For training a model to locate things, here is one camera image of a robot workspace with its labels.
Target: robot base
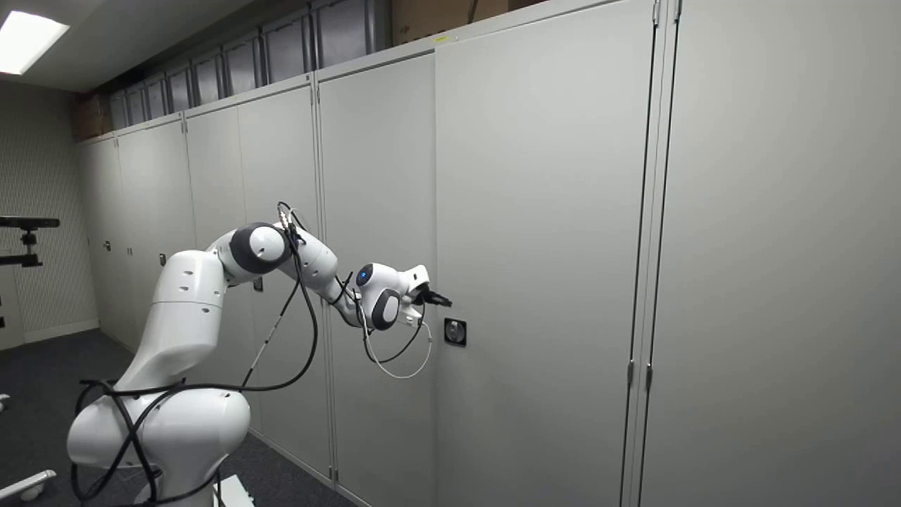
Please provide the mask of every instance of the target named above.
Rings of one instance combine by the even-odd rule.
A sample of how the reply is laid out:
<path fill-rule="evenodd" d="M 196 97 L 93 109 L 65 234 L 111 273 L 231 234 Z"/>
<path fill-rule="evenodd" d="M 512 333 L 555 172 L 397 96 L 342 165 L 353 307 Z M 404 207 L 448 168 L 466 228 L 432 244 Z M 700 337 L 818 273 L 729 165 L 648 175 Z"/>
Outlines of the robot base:
<path fill-rule="evenodd" d="M 132 418 L 142 414 L 159 393 L 123 400 Z M 196 387 L 176 390 L 162 400 L 137 427 L 146 459 L 162 469 L 158 496 L 172 499 L 203 485 L 215 465 L 248 437 L 251 404 L 239 390 Z M 125 442 L 125 427 L 110 396 L 87 404 L 68 433 L 68 452 L 76 465 L 110 468 L 115 451 Z M 118 468 L 141 468 L 130 451 Z M 214 487 L 172 500 L 172 507 L 214 507 Z"/>

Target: window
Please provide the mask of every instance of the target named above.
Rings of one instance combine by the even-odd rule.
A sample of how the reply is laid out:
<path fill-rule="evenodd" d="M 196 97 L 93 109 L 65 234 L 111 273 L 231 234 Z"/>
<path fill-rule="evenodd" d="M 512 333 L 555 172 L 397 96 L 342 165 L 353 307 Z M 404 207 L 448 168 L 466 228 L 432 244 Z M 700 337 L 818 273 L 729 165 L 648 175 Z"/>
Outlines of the window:
<path fill-rule="evenodd" d="M 146 88 L 130 88 L 130 111 L 132 111 L 132 124 L 146 120 Z"/>
<path fill-rule="evenodd" d="M 168 72 L 168 100 L 172 100 L 172 109 L 192 106 L 192 83 L 187 83 L 186 66 Z"/>
<path fill-rule="evenodd" d="M 123 128 L 132 124 L 130 118 L 130 96 L 123 89 L 110 96 L 110 118 L 111 118 L 111 128 Z"/>
<path fill-rule="evenodd" d="M 310 69 L 306 51 L 310 16 L 282 23 L 263 31 L 266 82 L 282 82 Z"/>
<path fill-rule="evenodd" d="M 193 83 L 196 83 L 196 103 L 208 103 L 225 96 L 220 51 L 193 61 Z"/>
<path fill-rule="evenodd" d="M 337 64 L 367 52 L 365 0 L 342 0 L 314 11 L 321 64 Z"/>
<path fill-rule="evenodd" d="M 227 75 L 227 93 L 245 93 L 258 88 L 258 38 L 248 37 L 241 42 L 234 42 L 225 48 L 225 75 Z"/>
<path fill-rule="evenodd" d="M 168 103 L 165 103 L 165 82 L 162 79 L 152 79 L 146 83 L 146 111 L 149 118 L 159 118 L 168 111 Z"/>

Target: ceiling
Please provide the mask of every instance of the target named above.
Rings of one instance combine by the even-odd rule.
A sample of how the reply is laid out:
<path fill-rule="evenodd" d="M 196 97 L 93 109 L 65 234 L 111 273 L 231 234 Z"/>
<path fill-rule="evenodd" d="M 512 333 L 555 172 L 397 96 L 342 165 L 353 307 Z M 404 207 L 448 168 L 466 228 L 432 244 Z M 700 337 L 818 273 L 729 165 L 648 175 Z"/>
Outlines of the ceiling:
<path fill-rule="evenodd" d="M 253 0 L 0 0 L 0 16 L 21 7 L 69 31 L 24 75 L 0 83 L 87 93 L 162 52 Z"/>

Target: black stand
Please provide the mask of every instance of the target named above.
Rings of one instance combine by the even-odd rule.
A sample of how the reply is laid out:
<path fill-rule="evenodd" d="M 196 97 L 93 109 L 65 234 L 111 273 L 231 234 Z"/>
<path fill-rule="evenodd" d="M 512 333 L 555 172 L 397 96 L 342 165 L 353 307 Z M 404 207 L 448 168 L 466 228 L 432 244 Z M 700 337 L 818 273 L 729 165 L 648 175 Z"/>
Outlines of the black stand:
<path fill-rule="evenodd" d="M 37 244 L 34 231 L 37 228 L 58 228 L 58 218 L 56 216 L 0 216 L 0 228 L 21 228 L 24 231 L 21 234 L 24 252 L 0 257 L 0 264 L 39 268 L 41 262 L 34 252 L 34 244 Z"/>

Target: cabinet door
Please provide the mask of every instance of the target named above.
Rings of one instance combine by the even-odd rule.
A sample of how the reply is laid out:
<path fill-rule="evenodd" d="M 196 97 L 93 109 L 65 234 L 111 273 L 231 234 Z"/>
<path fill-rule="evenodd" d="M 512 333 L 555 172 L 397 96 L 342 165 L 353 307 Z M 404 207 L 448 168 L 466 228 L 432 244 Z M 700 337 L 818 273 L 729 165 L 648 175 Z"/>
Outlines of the cabinet door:
<path fill-rule="evenodd" d="M 643 507 L 901 500 L 898 20 L 684 0 Z"/>
<path fill-rule="evenodd" d="M 196 248 L 203 249 L 215 237 L 245 226 L 235 109 L 187 118 L 187 165 Z M 251 283 L 225 292 L 220 347 L 196 368 L 196 378 L 241 380 L 245 365 L 253 361 L 251 299 Z"/>
<path fill-rule="evenodd" d="M 321 83 L 322 221 L 342 269 L 432 264 L 432 58 L 418 57 Z M 397 382 L 365 361 L 359 328 L 328 316 L 341 487 L 372 503 L 431 503 L 431 368 Z M 410 327 L 375 334 L 377 354 Z M 424 337 L 397 371 L 410 371 Z"/>
<path fill-rule="evenodd" d="M 123 240 L 123 196 L 118 140 L 103 138 L 82 151 L 89 264 L 96 276 L 97 323 L 110 337 L 134 347 L 132 334 L 132 273 Z"/>
<path fill-rule="evenodd" d="M 314 231 L 314 165 L 313 165 L 313 106 L 310 89 L 290 89 L 235 106 L 245 221 L 275 221 L 275 202 L 283 199 Z M 273 333 L 293 278 L 282 269 L 263 276 L 263 290 L 251 299 L 253 347 Z M 310 348 L 310 316 L 294 295 L 273 342 L 256 365 L 253 382 L 293 378 Z M 306 469 L 327 475 L 328 451 L 328 400 L 327 400 L 322 342 L 306 378 L 283 390 L 253 396 L 253 433 L 300 462 Z"/>
<path fill-rule="evenodd" d="M 21 313 L 17 299 L 17 269 L 0 268 L 0 348 L 21 342 Z"/>
<path fill-rule="evenodd" d="M 435 52 L 438 503 L 615 503 L 650 0 Z"/>
<path fill-rule="evenodd" d="M 159 262 L 193 244 L 192 182 L 179 124 L 159 124 L 118 140 L 132 234 L 134 328 L 142 333 Z"/>

